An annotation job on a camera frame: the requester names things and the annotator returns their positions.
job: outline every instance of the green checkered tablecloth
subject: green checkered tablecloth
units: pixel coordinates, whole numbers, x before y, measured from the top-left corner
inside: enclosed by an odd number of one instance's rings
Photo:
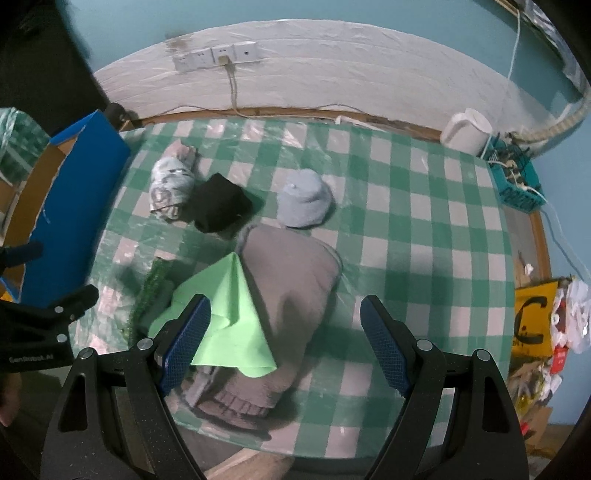
[[[127,319],[154,257],[174,260],[181,281],[234,243],[150,215],[150,171],[176,138],[199,149],[199,176],[219,172],[261,200],[276,225],[288,172],[312,168],[335,208],[304,235],[335,247],[343,275],[311,340],[296,385],[270,414],[270,439],[221,431],[175,398],[186,427],[246,447],[317,458],[375,456],[403,399],[388,388],[359,323],[376,294],[418,338],[469,354],[486,348],[505,375],[514,285],[509,235],[484,161],[396,134],[320,122],[213,119],[158,124],[124,134],[134,159],[115,200],[90,275],[98,305],[75,326],[76,347],[128,347]],[[432,434],[441,443],[452,402],[444,395]]]

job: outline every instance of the wall socket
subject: wall socket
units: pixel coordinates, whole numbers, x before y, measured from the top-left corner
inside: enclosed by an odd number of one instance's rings
[[[224,65],[220,63],[220,57],[227,55],[232,62],[236,62],[236,55],[234,53],[234,45],[218,45],[212,47],[213,61],[215,65]]]
[[[258,50],[258,43],[255,41],[243,41],[240,43],[235,43],[234,53],[236,55],[236,63],[257,61],[261,59],[261,55]]]
[[[193,50],[173,56],[174,67],[179,73],[193,72],[198,69],[215,67],[211,48]]]
[[[219,59],[224,55],[227,55],[232,63],[246,63],[261,59],[258,43],[255,41],[243,41],[177,54],[173,56],[173,62],[177,72],[187,73],[223,65]]]
[[[215,66],[211,48],[204,48],[202,50],[194,50],[189,54],[193,59],[193,64],[198,69],[206,69]]]

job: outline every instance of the white electric kettle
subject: white electric kettle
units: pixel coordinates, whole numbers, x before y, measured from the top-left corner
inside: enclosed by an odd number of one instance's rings
[[[472,108],[466,108],[464,113],[456,113],[443,132],[440,141],[445,147],[480,155],[489,135],[492,134],[492,126],[480,112]]]

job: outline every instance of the teal plastic basket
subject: teal plastic basket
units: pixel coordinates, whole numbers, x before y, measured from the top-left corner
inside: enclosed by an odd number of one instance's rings
[[[497,152],[510,150],[513,153],[512,158],[517,163],[521,176],[525,180],[525,184],[536,189],[542,195],[544,194],[540,185],[540,179],[535,172],[530,158],[519,147],[516,145],[507,145],[499,138],[494,139],[486,150],[485,160],[488,160],[495,150]],[[539,195],[528,190],[521,190],[518,186],[508,181],[502,166],[492,164],[490,165],[490,169],[503,204],[520,212],[533,213],[546,203]]]

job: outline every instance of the yellow sign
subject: yellow sign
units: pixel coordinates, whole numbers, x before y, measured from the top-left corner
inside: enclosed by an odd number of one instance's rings
[[[558,281],[515,290],[512,355],[549,358],[553,354],[550,316]]]

